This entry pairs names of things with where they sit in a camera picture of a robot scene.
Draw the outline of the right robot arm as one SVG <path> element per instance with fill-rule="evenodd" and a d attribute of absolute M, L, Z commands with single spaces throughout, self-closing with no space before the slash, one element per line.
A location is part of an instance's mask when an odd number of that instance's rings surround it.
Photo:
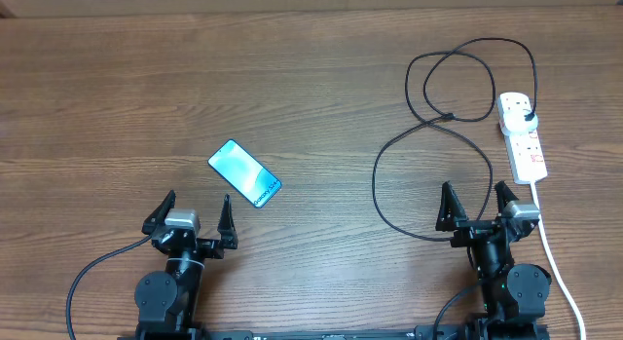
<path fill-rule="evenodd" d="M 440 209 L 435 229 L 451 232 L 452 247 L 470 250 L 477 282 L 459 292 L 452 302 L 472 290 L 482 291 L 484 309 L 471 314 L 452 330 L 440 330 L 446 308 L 438 314 L 432 337 L 456 339 L 547 339 L 544 325 L 537 321 L 545 315 L 552 283 L 550 273 L 534 264 L 517 264 L 510 245 L 528 237 L 537 227 L 540 210 L 535 203 L 519 200 L 505 182 L 495 185 L 498 213 L 494 219 L 471 220 L 449 182 L 442 185 Z"/>

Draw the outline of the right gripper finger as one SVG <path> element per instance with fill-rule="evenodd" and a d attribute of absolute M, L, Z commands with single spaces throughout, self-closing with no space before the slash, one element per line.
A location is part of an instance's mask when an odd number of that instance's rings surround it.
<path fill-rule="evenodd" d="M 435 224 L 436 231 L 452 232 L 465 226 L 468 216 L 459 201 L 458 194 L 452 184 L 446 181 L 442 184 L 440 208 Z"/>
<path fill-rule="evenodd" d="M 495 185 L 497 215 L 500 217 L 509 217 L 510 214 L 505 210 L 507 205 L 518 200 L 517 196 L 507 186 L 504 181 L 500 181 Z"/>

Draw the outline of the blue Galaxy smartphone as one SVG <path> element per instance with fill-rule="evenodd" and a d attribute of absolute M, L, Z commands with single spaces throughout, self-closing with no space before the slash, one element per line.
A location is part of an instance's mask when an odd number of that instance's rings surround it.
<path fill-rule="evenodd" d="M 281 181 L 233 139 L 207 163 L 256 208 L 262 208 L 281 188 Z"/>

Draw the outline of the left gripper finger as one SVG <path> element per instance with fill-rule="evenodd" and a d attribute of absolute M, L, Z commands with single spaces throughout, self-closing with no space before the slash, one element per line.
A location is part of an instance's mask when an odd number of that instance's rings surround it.
<path fill-rule="evenodd" d="M 169 211 L 174 208 L 176 194 L 170 190 L 165 199 L 157 206 L 157 208 L 143 221 L 141 232 L 144 235 L 152 235 L 155 230 L 165 224 L 165 218 Z"/>
<path fill-rule="evenodd" d="M 229 194 L 226 194 L 224 197 L 217 231 L 220 234 L 220 246 L 222 248 L 238 248 L 238 233 L 233 219 L 232 202 Z"/>

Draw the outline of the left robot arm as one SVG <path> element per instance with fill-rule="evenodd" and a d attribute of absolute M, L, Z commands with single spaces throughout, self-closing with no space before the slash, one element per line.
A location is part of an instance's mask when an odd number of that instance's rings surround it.
<path fill-rule="evenodd" d="M 204 261 L 222 259 L 227 249 L 238 247 L 229 196 L 224 197 L 218 239 L 201 238 L 199 215 L 176 208 L 175 199 L 170 191 L 142 225 L 141 232 L 167 261 L 162 271 L 147 274 L 135 288 L 136 339 L 208 339 L 208 330 L 195 320 Z"/>

